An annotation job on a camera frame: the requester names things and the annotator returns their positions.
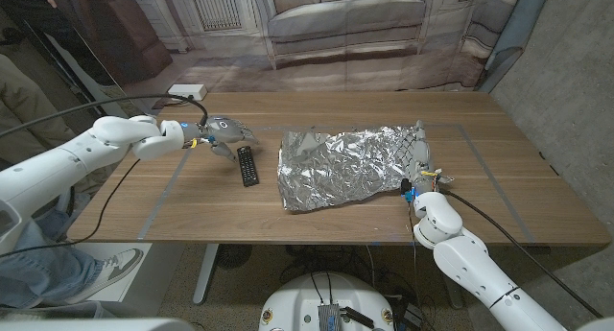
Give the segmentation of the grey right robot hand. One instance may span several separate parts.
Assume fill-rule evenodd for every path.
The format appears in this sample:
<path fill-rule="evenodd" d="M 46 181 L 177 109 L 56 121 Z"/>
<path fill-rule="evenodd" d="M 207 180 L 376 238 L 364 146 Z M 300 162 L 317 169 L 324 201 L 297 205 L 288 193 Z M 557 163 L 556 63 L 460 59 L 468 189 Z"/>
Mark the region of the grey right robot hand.
<path fill-rule="evenodd" d="M 421 120 L 416 121 L 413 134 L 405 143 L 407 144 L 407 152 L 403 158 L 405 178 L 412 185 L 416 196 L 425 192 L 437 192 L 440 183 L 448 184 L 454 180 L 435 166 Z"/>

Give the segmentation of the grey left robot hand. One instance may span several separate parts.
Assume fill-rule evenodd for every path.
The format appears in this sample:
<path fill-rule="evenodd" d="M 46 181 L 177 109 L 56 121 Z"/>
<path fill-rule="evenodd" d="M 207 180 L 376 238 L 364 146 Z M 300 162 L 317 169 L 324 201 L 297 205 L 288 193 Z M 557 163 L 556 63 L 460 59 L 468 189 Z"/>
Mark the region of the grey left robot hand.
<path fill-rule="evenodd" d="M 230 161 L 235 161 L 236 156 L 227 146 L 228 143 L 241 141 L 259 143 L 253 132 L 241 121 L 224 116 L 210 116 L 203 125 L 187 122 L 181 122 L 180 125 L 185 148 L 209 144 L 214 154 Z"/>

